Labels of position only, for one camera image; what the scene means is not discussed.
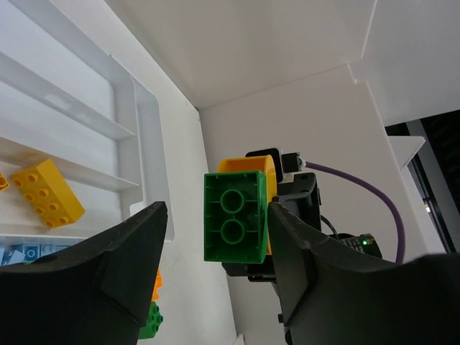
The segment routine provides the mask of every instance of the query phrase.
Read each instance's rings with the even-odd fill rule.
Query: white plastic shelf
[[[49,1],[0,0],[0,104],[0,171],[50,157],[86,210],[48,229],[12,185],[0,244],[85,239],[154,201],[170,207],[157,99]]]

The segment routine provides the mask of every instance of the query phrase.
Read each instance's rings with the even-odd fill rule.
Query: green lego duplo brick
[[[267,251],[267,181],[261,171],[204,178],[205,261],[262,263]]]
[[[158,329],[160,329],[162,322],[163,316],[160,314],[160,308],[155,302],[151,302],[147,322],[139,331],[139,339],[153,338],[157,334]]]

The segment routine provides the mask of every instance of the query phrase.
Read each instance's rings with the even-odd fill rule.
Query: purple cable
[[[391,211],[391,214],[393,215],[393,218],[395,219],[395,223],[396,223],[396,232],[397,232],[396,263],[402,264],[403,259],[404,259],[404,253],[405,253],[404,223],[403,223],[403,220],[401,219],[401,215],[399,211],[397,210],[395,204],[391,201],[391,199],[388,198],[388,196],[385,193],[383,193],[381,190],[375,188],[370,183],[367,183],[366,181],[361,180],[360,178],[357,178],[356,176],[350,175],[346,172],[343,172],[337,169],[333,169],[332,167],[325,167],[324,165],[319,165],[319,164],[306,162],[306,161],[303,161],[303,163],[304,163],[303,164],[304,167],[308,167],[310,169],[314,169],[314,170],[322,171],[324,173],[339,176],[340,178],[344,178],[345,180],[351,181],[353,183],[356,183],[357,185],[360,185],[366,188],[369,192],[378,196],[385,203],[385,205],[388,206],[388,208]]]

